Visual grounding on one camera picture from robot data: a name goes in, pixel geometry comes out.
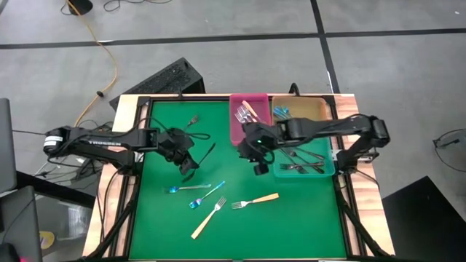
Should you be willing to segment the yellow round sticker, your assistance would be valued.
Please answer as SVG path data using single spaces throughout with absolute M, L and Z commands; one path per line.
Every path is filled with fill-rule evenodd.
M 39 232 L 40 247 L 42 250 L 49 249 L 55 242 L 55 235 L 51 231 Z

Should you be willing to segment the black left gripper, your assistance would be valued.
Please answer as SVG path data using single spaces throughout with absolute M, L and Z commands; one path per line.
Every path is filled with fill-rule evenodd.
M 178 128 L 170 128 L 157 135 L 156 152 L 168 162 L 183 162 L 188 157 L 188 161 L 179 166 L 182 175 L 199 167 L 199 164 L 189 155 L 189 149 L 193 146 L 193 140 Z

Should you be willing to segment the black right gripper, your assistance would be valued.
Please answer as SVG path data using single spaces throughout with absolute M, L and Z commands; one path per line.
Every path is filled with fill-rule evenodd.
M 279 130 L 275 125 L 260 122 L 242 124 L 245 137 L 238 144 L 237 150 L 240 158 L 249 162 L 274 162 L 277 149 Z M 259 163 L 253 168 L 255 175 L 265 175 L 269 172 L 267 164 Z

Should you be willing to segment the large black box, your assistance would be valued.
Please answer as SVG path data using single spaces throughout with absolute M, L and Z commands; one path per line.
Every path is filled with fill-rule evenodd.
M 382 199 L 395 256 L 466 262 L 466 221 L 425 176 Z

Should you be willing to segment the green table mat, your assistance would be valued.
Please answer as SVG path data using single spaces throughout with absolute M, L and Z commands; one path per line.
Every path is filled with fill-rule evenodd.
M 227 102 L 156 102 L 151 109 L 156 124 L 206 133 L 191 155 L 197 162 L 213 143 L 216 147 L 201 163 L 188 186 L 210 188 L 168 194 L 181 182 L 178 168 L 158 154 L 144 161 L 130 258 L 246 259 L 343 258 L 346 255 L 331 178 L 277 178 L 272 172 L 255 175 L 253 165 L 241 159 L 229 138 Z M 187 127 L 191 118 L 199 121 Z M 196 209 L 189 203 L 203 197 L 221 181 L 225 184 Z M 232 209 L 232 203 L 278 193 L 278 199 Z M 202 230 L 191 234 L 226 198 Z

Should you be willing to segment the black table frame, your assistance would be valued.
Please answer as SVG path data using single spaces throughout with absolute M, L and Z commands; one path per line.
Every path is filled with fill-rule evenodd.
M 321 94 L 320 97 L 328 100 L 325 115 L 327 117 L 346 117 L 358 112 L 358 105 L 353 94 Z M 120 98 L 119 107 L 114 117 L 114 129 L 126 131 L 138 117 L 147 115 L 149 107 L 139 106 L 140 100 L 145 95 L 123 95 Z M 363 177 L 367 173 L 374 178 L 375 173 L 371 164 L 360 164 L 356 178 L 340 175 L 338 184 L 342 187 L 342 196 L 348 202 L 348 206 L 354 216 L 360 220 L 362 226 L 368 231 L 381 249 L 394 254 L 394 247 L 390 236 L 387 219 L 385 217 L 382 198 L 376 184 Z M 105 164 L 100 175 L 98 193 L 92 210 L 90 227 L 87 233 L 83 256 L 89 256 L 100 244 L 100 230 L 108 232 L 117 219 L 118 212 L 122 210 L 120 205 L 129 201 L 131 193 L 135 190 L 133 178 L 122 176 L 114 177 L 116 168 L 111 164 Z M 356 229 L 348 215 L 343 218 L 344 232 L 348 234 L 349 253 L 352 255 L 371 255 L 368 245 L 363 241 L 362 234 Z

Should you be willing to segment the pink plastic bin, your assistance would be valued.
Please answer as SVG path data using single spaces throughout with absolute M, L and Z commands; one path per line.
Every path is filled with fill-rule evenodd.
M 255 112 L 262 119 L 262 123 L 270 125 L 272 118 L 270 114 L 269 96 L 266 93 L 239 93 L 229 97 L 230 115 L 230 141 L 233 146 L 237 146 L 245 137 L 242 131 L 242 123 L 239 123 L 234 113 L 242 106 L 242 101 L 246 100 L 253 107 Z

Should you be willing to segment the black computer case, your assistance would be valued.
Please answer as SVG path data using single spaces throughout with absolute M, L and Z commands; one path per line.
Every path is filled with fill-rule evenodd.
M 201 74 L 184 57 L 166 66 L 122 95 L 205 93 Z

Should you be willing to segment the grey flat panel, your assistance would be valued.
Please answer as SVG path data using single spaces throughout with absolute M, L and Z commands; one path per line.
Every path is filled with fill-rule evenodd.
M 0 262 L 42 262 L 32 186 L 0 198 Z
M 0 194 L 17 185 L 9 100 L 0 98 Z

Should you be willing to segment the black round stand base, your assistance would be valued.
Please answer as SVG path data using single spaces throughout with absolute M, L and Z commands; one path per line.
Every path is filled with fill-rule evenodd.
M 66 0 L 68 10 L 72 15 L 85 15 L 93 8 L 90 0 Z

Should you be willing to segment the small grey device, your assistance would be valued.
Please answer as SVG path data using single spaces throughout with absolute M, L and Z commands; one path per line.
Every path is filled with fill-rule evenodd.
M 457 138 L 453 137 L 445 137 L 445 138 L 437 138 L 433 140 L 433 144 L 435 148 L 445 148 L 451 144 L 455 144 L 458 142 Z

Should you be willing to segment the teal plastic bin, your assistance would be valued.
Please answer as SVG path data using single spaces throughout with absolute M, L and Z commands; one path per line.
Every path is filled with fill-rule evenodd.
M 275 162 L 271 165 L 272 173 L 277 178 L 326 178 L 332 176 L 335 173 L 335 165 L 333 163 L 332 156 L 332 145 L 329 138 L 318 138 L 314 139 L 310 143 L 297 146 L 316 154 L 320 154 L 325 157 L 322 161 L 324 165 L 324 173 L 320 174 L 311 167 L 305 167 L 308 171 L 307 174 L 300 174 L 297 170 L 281 170 L 279 164 L 292 164 L 291 161 L 281 152 L 281 149 L 275 151 Z M 303 157 L 309 162 L 318 162 L 319 160 L 306 155 L 305 153 L 298 152 L 298 155 Z

